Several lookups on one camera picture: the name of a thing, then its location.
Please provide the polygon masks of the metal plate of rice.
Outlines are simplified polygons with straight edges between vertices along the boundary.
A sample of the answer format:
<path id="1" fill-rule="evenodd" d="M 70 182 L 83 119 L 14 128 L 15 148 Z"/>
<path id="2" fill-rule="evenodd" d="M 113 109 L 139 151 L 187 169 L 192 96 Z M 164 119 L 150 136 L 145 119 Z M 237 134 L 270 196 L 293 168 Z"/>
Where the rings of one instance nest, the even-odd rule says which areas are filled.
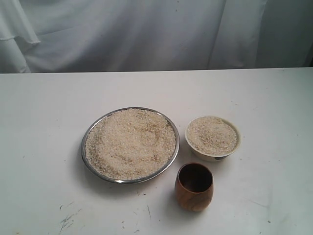
<path id="1" fill-rule="evenodd" d="M 174 123 L 143 107 L 105 114 L 88 128 L 81 142 L 87 169 L 116 184 L 137 184 L 160 175 L 178 151 L 179 133 Z"/>

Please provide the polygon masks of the brown wooden cup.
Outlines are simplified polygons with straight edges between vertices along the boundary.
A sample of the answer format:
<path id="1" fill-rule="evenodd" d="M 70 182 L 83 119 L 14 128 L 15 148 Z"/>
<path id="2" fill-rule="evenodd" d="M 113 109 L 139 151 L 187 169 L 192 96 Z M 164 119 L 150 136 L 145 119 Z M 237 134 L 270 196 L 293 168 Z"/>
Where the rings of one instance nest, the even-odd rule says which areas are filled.
<path id="1" fill-rule="evenodd" d="M 201 212 L 212 201 L 214 178 L 211 171 L 200 163 L 184 164 L 175 180 L 175 197 L 185 210 Z"/>

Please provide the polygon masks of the white backdrop curtain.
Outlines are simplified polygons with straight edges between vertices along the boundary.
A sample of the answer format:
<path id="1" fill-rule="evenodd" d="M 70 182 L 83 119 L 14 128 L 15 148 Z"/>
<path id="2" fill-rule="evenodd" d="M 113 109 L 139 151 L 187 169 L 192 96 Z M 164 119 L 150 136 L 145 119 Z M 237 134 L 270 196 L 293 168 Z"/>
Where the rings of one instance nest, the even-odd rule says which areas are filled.
<path id="1" fill-rule="evenodd" d="M 3 0 L 2 73 L 305 67 L 310 0 Z"/>

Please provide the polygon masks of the small white rice bowl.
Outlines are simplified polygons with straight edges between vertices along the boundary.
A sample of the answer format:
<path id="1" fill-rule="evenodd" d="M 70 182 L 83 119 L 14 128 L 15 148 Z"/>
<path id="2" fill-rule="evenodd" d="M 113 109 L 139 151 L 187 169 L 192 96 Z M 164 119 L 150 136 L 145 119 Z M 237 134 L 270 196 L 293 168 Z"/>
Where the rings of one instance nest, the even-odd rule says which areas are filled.
<path id="1" fill-rule="evenodd" d="M 191 120 L 185 129 L 185 139 L 191 151 L 208 162 L 229 157 L 241 143 L 238 129 L 228 120 L 216 116 Z"/>

